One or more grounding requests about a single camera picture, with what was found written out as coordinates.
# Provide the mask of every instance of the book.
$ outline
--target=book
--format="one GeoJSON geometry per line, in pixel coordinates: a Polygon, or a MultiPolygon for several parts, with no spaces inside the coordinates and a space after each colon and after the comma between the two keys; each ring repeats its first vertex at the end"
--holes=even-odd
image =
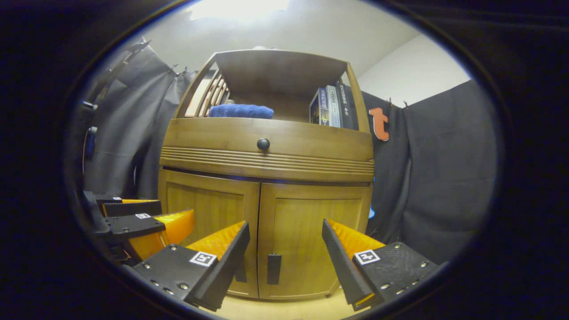
{"type": "Polygon", "coordinates": [[[348,103],[350,105],[350,110],[352,111],[353,129],[359,130],[360,126],[357,123],[356,103],[354,102],[354,96],[352,95],[352,89],[347,85],[344,85],[344,87],[346,89],[346,100],[348,101],[348,103]]]}
{"type": "Polygon", "coordinates": [[[330,125],[328,99],[324,88],[318,88],[310,102],[309,121],[312,124],[330,125]]]}
{"type": "Polygon", "coordinates": [[[330,114],[330,126],[342,128],[340,117],[340,106],[338,105],[338,97],[336,87],[332,85],[326,86],[326,95],[328,97],[328,110],[330,114]]]}
{"type": "Polygon", "coordinates": [[[354,129],[354,117],[356,116],[355,110],[352,110],[350,100],[346,95],[346,91],[350,91],[346,86],[337,81],[336,82],[336,92],[338,94],[338,104],[340,106],[340,113],[342,118],[342,128],[354,129]]]}

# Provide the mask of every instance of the ceiling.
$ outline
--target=ceiling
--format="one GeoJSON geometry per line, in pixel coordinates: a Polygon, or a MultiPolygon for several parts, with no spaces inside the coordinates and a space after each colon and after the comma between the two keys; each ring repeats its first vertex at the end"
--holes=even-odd
{"type": "Polygon", "coordinates": [[[190,20],[181,9],[141,34],[170,65],[199,70],[219,51],[256,46],[302,51],[349,61],[361,76],[420,33],[374,5],[355,0],[290,0],[285,11],[257,20],[190,20]]]}

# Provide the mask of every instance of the wooden floor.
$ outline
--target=wooden floor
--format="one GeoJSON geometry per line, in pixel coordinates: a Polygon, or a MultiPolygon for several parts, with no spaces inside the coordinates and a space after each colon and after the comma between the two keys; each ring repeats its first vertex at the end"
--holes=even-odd
{"type": "Polygon", "coordinates": [[[254,301],[227,296],[221,308],[212,313],[230,320],[338,320],[367,309],[354,312],[346,303],[344,291],[338,289],[329,298],[304,301],[254,301]]]}

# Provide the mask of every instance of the cabinet door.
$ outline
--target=cabinet door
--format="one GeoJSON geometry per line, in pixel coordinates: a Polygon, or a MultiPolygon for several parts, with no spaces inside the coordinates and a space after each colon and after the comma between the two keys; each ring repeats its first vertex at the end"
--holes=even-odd
{"type": "Polygon", "coordinates": [[[333,293],[339,283],[322,239],[322,222],[332,219],[365,232],[371,197],[371,187],[263,183],[259,209],[259,297],[297,299],[333,293]]]}
{"type": "Polygon", "coordinates": [[[162,212],[194,209],[193,232],[180,245],[186,246],[239,221],[249,222],[251,240],[245,252],[245,276],[233,279],[228,293],[257,298],[257,218],[259,183],[211,178],[160,170],[158,199],[162,212]]]}

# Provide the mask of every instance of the black knob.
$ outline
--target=black knob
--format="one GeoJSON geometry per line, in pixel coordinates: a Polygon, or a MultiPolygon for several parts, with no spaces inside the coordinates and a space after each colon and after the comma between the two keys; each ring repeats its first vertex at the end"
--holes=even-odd
{"type": "Polygon", "coordinates": [[[267,150],[270,145],[271,142],[269,142],[269,139],[261,138],[259,141],[257,141],[257,148],[261,150],[267,150]]]}

